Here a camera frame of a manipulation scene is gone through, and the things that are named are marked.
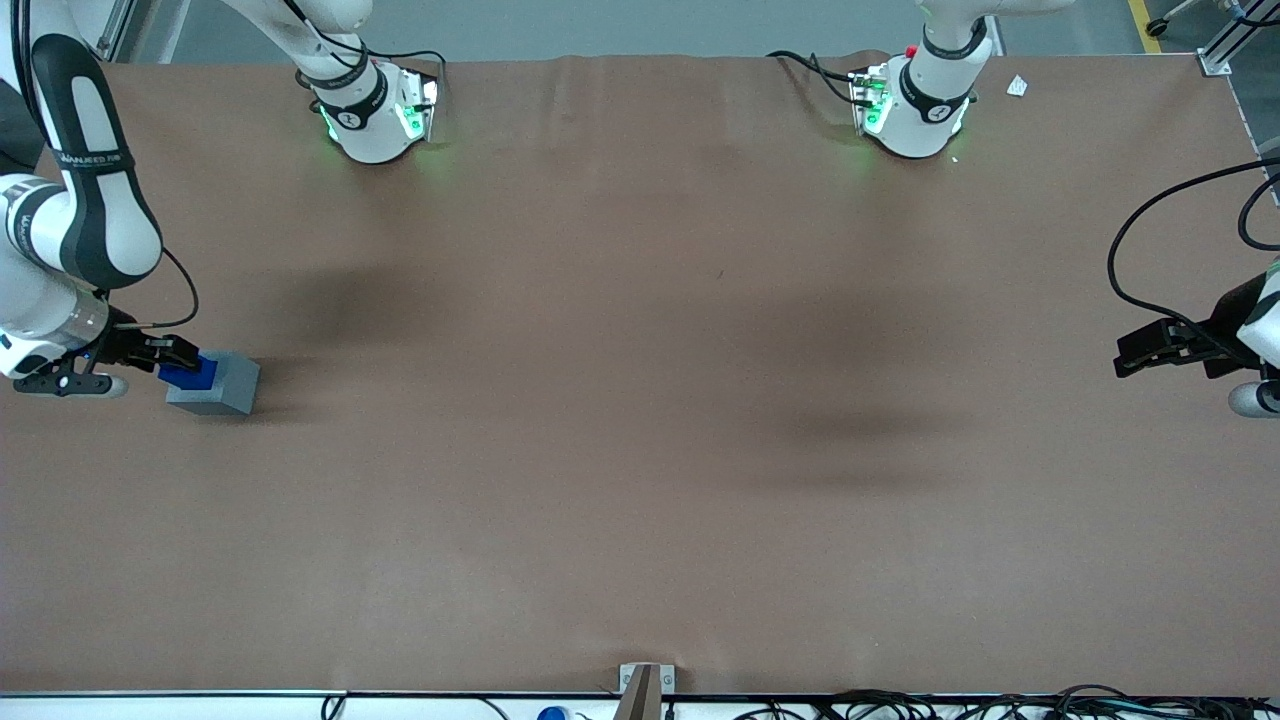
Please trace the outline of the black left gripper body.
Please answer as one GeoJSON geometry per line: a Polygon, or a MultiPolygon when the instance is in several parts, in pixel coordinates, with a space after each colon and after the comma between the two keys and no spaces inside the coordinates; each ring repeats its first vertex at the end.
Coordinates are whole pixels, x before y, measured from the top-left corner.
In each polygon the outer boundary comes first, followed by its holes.
{"type": "Polygon", "coordinates": [[[1258,379],[1268,379],[1267,363],[1238,340],[1236,332],[1254,311],[1266,282],[1266,274],[1228,291],[1216,302],[1210,318],[1199,324],[1208,357],[1202,360],[1204,375],[1217,379],[1234,372],[1253,372],[1258,379]]]}

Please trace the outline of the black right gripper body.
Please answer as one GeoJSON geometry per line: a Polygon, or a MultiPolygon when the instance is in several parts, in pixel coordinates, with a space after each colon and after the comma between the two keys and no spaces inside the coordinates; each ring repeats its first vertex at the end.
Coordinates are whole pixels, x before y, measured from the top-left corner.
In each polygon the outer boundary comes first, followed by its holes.
{"type": "Polygon", "coordinates": [[[99,366],[129,366],[143,373],[154,373],[156,368],[152,336],[133,328],[136,319],[119,310],[108,307],[108,324],[101,336],[92,343],[92,370],[99,366]]]}

